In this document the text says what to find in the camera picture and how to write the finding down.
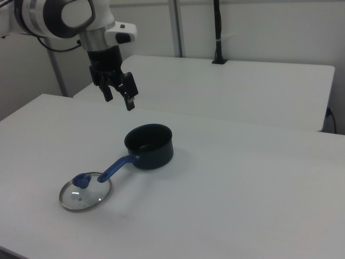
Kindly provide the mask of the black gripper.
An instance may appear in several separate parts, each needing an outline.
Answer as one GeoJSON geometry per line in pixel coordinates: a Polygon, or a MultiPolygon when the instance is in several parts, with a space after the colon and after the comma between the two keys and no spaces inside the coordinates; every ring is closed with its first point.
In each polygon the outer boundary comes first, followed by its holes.
{"type": "Polygon", "coordinates": [[[102,51],[87,52],[91,66],[89,67],[94,85],[98,86],[106,102],[113,99],[109,85],[115,86],[124,99],[126,109],[135,108],[134,99],[138,89],[131,72],[123,73],[121,69],[122,55],[119,46],[112,46],[102,51]]]}

